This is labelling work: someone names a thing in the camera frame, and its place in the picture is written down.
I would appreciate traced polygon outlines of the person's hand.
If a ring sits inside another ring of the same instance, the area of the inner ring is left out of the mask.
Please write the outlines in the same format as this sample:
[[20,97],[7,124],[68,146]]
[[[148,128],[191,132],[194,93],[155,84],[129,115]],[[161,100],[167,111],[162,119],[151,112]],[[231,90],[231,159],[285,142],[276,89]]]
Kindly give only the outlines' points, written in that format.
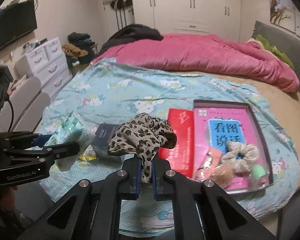
[[12,212],[15,209],[15,191],[17,186],[0,189],[0,208],[6,212]]

